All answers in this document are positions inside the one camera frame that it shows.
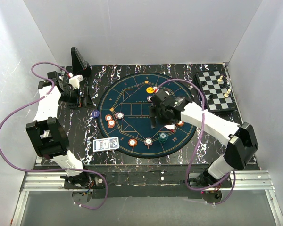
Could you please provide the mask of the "orange big blind button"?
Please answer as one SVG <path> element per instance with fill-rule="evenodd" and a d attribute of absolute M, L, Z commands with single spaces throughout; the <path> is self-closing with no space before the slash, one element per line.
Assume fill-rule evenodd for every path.
<path fill-rule="evenodd" d="M 149 93 L 149 94 L 154 93 L 153 87 L 147 87 L 147 88 L 146 88 L 146 92 Z"/>

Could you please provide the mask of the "purple small blind button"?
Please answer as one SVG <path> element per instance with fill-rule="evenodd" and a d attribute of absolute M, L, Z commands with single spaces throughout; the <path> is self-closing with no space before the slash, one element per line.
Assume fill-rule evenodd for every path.
<path fill-rule="evenodd" d="M 97 117 L 99 117 L 99 115 L 100 115 L 99 110 L 92 111 L 92 118 L 97 118 Z"/>

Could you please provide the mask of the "green poker chip stack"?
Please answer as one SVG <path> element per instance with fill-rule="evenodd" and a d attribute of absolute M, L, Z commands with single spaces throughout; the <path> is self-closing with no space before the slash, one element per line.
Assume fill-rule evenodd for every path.
<path fill-rule="evenodd" d="M 168 135 L 165 132 L 161 132 L 158 135 L 158 140 L 161 144 L 164 144 L 168 140 Z"/>

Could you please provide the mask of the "white-blue poker chip stack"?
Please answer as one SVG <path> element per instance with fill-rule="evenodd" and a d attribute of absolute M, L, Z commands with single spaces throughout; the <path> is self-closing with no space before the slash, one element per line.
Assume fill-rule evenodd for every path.
<path fill-rule="evenodd" d="M 152 142 L 153 142 L 152 139 L 149 138 L 149 137 L 144 140 L 144 143 L 145 143 L 146 146 L 152 145 Z"/>

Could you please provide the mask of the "orange poker chip stack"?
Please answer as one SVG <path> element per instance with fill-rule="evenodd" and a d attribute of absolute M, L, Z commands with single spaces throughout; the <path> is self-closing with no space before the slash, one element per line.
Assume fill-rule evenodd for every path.
<path fill-rule="evenodd" d="M 130 140 L 128 141 L 128 144 L 129 144 L 129 146 L 136 146 L 136 145 L 137 145 L 137 140 L 135 140 L 135 139 L 130 139 Z"/>

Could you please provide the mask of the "blue playing card deck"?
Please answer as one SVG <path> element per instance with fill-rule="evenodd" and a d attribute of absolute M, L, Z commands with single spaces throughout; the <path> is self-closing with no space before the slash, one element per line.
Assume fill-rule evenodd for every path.
<path fill-rule="evenodd" d="M 118 137 L 108 137 L 93 140 L 93 152 L 113 151 L 119 148 Z"/>

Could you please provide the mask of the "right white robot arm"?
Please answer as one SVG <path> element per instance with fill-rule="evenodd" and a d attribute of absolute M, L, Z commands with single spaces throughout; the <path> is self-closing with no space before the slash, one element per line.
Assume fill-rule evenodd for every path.
<path fill-rule="evenodd" d="M 245 122 L 239 125 L 224 120 L 195 102 L 185 97 L 173 98 L 165 91 L 159 90 L 150 97 L 149 107 L 152 127 L 156 122 L 163 125 L 188 123 L 203 129 L 204 132 L 217 138 L 225 147 L 225 153 L 213 161 L 209 167 L 189 182 L 197 186 L 215 187 L 221 179 L 232 170 L 245 169 L 255 152 L 258 142 L 252 125 Z"/>

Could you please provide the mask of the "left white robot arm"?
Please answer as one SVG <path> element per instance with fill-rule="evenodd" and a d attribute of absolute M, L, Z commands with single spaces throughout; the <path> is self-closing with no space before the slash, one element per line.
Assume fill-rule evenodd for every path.
<path fill-rule="evenodd" d="M 48 73 L 48 80 L 38 84 L 41 101 L 33 122 L 26 125 L 26 132 L 39 157 L 52 160 L 65 169 L 67 182 L 87 188 L 91 177 L 84 172 L 84 164 L 69 150 L 69 139 L 57 120 L 59 101 L 78 109 L 87 106 L 88 90 L 81 95 L 82 75 L 69 75 L 69 83 L 63 84 L 58 72 Z"/>

